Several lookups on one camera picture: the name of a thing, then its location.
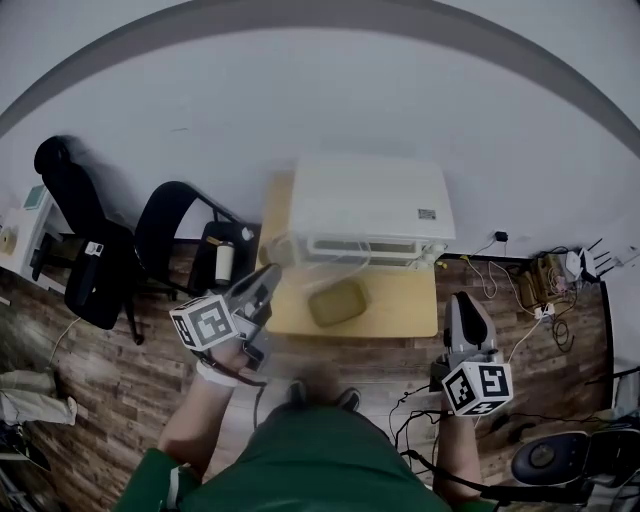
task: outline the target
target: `white pants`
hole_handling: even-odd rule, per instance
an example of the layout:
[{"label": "white pants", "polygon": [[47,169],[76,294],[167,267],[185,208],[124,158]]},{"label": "white pants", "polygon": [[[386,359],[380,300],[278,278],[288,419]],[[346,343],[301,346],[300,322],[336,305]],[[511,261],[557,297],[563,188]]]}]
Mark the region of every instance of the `white pants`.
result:
[{"label": "white pants", "polygon": [[74,425],[75,400],[58,400],[50,373],[17,370],[0,375],[0,419],[9,425],[48,421]]}]

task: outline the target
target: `black speaker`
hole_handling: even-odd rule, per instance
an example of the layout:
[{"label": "black speaker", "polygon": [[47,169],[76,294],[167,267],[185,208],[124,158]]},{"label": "black speaker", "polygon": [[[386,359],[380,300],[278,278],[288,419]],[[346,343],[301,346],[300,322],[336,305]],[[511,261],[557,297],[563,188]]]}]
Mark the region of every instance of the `black speaker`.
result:
[{"label": "black speaker", "polygon": [[582,476],[590,439],[567,432],[537,439],[520,448],[511,461],[516,480],[526,485],[561,485]]}]

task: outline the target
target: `wrist strap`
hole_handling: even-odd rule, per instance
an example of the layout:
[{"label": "wrist strap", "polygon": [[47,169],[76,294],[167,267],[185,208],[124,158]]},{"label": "wrist strap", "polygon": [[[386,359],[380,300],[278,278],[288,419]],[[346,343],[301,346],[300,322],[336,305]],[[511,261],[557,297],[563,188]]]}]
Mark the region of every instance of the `wrist strap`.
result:
[{"label": "wrist strap", "polygon": [[235,388],[238,385],[238,379],[223,375],[210,366],[205,365],[202,361],[198,361],[196,364],[196,371],[208,382],[214,382],[228,388]]}]

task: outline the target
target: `black office chair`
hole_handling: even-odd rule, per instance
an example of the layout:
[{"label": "black office chair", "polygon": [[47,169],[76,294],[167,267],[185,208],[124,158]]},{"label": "black office chair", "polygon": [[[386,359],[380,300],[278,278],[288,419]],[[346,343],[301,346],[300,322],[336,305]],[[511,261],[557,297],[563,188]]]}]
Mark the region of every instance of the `black office chair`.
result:
[{"label": "black office chair", "polygon": [[[185,287],[171,281],[169,261],[176,231],[196,199],[200,199],[211,207],[213,221],[207,224],[202,234],[189,277],[189,285]],[[207,289],[216,288],[217,248],[207,243],[207,238],[211,236],[233,242],[235,253],[231,283],[234,283],[253,270],[258,229],[241,221],[229,210],[214,203],[190,185],[180,181],[169,181],[160,185],[147,201],[136,227],[136,253],[147,275],[196,297],[202,295]]]},{"label": "black office chair", "polygon": [[[133,233],[105,217],[91,178],[71,161],[60,137],[51,137],[40,145],[34,167],[73,232],[85,238],[70,265],[65,304],[80,318],[106,330],[113,329],[124,307],[133,340],[141,344],[144,338],[136,330],[132,297],[142,269],[134,251]],[[46,248],[41,248],[34,279],[46,262]]]}]

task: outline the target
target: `white box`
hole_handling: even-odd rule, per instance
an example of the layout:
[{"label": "white box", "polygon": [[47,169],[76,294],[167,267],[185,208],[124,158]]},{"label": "white box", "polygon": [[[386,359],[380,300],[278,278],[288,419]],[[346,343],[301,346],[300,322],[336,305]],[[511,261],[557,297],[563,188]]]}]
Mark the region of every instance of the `white box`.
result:
[{"label": "white box", "polygon": [[199,352],[238,335],[221,295],[199,297],[169,312],[185,347]]},{"label": "white box", "polygon": [[308,237],[316,256],[331,251],[332,239],[365,241],[370,264],[381,266],[401,267],[423,256],[432,264],[455,239],[447,187],[436,164],[362,155],[300,158],[288,228]]},{"label": "white box", "polygon": [[508,364],[460,363],[442,385],[457,416],[486,416],[513,399]]}]

